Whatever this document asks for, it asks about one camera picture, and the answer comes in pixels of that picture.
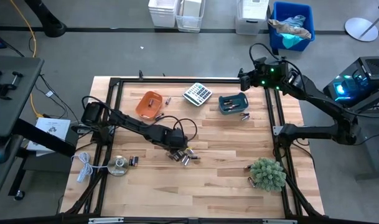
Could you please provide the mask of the white plastic storage bin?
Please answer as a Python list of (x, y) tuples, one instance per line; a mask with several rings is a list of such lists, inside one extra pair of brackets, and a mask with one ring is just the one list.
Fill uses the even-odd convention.
[(148, 9), (156, 27), (175, 26), (178, 0), (149, 0)]

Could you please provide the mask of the teal plastic bin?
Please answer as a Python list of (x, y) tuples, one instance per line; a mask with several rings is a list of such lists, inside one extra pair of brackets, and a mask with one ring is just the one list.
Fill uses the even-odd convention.
[[(223, 102), (224, 100), (233, 100), (233, 103), (230, 105), (224, 105)], [(240, 104), (239, 107), (234, 108), (233, 110), (230, 111), (225, 111), (224, 108), (235, 105), (235, 104)], [(244, 112), (244, 110), (247, 109), (249, 106), (249, 101), (244, 93), (239, 93), (237, 95), (231, 95), (231, 96), (220, 96), (218, 98), (218, 106), (221, 114), (223, 115), (228, 115), (228, 114), (234, 114), (234, 113), (241, 113)]]

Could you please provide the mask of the black floor stand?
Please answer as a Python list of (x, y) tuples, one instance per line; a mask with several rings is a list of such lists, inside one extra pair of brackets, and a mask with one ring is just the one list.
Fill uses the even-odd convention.
[(56, 18), (42, 0), (24, 0), (42, 24), (47, 37), (56, 38), (64, 35), (67, 26)]

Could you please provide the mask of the green succulent in grey pot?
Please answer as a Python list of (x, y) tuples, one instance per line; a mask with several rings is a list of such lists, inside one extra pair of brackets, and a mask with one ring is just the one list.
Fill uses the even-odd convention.
[(276, 160), (259, 158), (250, 166), (250, 178), (257, 189), (281, 192), (286, 185), (286, 173)]

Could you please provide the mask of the round grey floor stand base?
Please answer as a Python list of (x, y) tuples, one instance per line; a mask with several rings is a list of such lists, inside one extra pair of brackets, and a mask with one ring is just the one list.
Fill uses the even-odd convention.
[(372, 42), (379, 36), (379, 30), (376, 27), (378, 22), (379, 17), (373, 22), (361, 17), (353, 17), (345, 22), (344, 29), (349, 36), (358, 41)]

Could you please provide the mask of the white paper sheet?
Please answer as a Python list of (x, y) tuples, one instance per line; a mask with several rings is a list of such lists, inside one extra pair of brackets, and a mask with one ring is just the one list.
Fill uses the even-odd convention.
[[(70, 120), (68, 119), (55, 119), (55, 118), (38, 118), (36, 122), (36, 128), (39, 128), (46, 133), (65, 140), (68, 129), (70, 127)], [(29, 141), (26, 149), (28, 151), (34, 151), (36, 156), (44, 156), (46, 154), (54, 153), (53, 150), (41, 146), (35, 142)]]

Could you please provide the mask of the black diagonal support beam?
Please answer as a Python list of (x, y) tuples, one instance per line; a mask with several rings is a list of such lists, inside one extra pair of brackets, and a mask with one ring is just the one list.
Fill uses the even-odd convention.
[(57, 136), (46, 133), (45, 131), (36, 128), (34, 125), (20, 118), (15, 122), (11, 133), (20, 135), (23, 138), (68, 157), (73, 156), (76, 150), (73, 144), (62, 140)]

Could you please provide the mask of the black computer tower with lights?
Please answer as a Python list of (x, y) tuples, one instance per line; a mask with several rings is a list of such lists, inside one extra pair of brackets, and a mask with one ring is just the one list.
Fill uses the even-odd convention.
[(355, 106), (379, 91), (379, 56), (359, 57), (337, 75), (323, 93), (346, 107)]

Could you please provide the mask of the grey side table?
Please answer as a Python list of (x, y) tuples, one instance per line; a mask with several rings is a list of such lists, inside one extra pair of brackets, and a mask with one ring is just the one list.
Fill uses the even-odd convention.
[(24, 75), (16, 80), (17, 89), (10, 90), (7, 94), (12, 100), (0, 99), (0, 137), (11, 134), (43, 65), (44, 60), (41, 58), (0, 56), (0, 83), (12, 83), (13, 72)]

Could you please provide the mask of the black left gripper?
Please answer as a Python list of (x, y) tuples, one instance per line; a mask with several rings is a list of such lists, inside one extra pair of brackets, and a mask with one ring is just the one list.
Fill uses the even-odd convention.
[(176, 151), (181, 151), (184, 154), (189, 153), (188, 138), (184, 134), (183, 130), (179, 128), (175, 129), (163, 129), (162, 135), (162, 147), (167, 150), (169, 157), (174, 157)]

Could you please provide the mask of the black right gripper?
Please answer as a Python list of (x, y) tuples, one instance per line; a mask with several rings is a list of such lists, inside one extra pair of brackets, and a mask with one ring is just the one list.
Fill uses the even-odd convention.
[(262, 61), (253, 62), (254, 70), (246, 72), (240, 78), (240, 90), (246, 91), (250, 87), (271, 88), (272, 66)]

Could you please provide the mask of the white cardboard box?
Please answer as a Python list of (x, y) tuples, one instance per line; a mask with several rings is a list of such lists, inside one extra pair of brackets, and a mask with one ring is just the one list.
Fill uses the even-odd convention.
[(184, 0), (183, 16), (199, 17), (202, 0)]

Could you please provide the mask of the clear bin with white lid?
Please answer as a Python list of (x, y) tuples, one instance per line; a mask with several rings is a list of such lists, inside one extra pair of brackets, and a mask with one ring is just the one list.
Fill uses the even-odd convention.
[(267, 20), (269, 0), (237, 0), (235, 32), (239, 35), (258, 35)]

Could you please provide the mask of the teal cloth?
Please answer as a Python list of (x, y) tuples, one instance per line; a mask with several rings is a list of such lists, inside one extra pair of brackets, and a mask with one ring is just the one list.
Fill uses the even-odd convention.
[(295, 45), (297, 45), (298, 43), (304, 40), (302, 37), (293, 35), (293, 34), (282, 33), (281, 36), (283, 38), (282, 39), (283, 46), (286, 49), (290, 49), (291, 47), (294, 47)]

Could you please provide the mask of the silver calculator with dark keys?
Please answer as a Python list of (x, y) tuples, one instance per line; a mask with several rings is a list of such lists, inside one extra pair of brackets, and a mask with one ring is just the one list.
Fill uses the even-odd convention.
[(212, 95), (212, 91), (201, 83), (194, 83), (182, 96), (195, 106), (203, 105)]

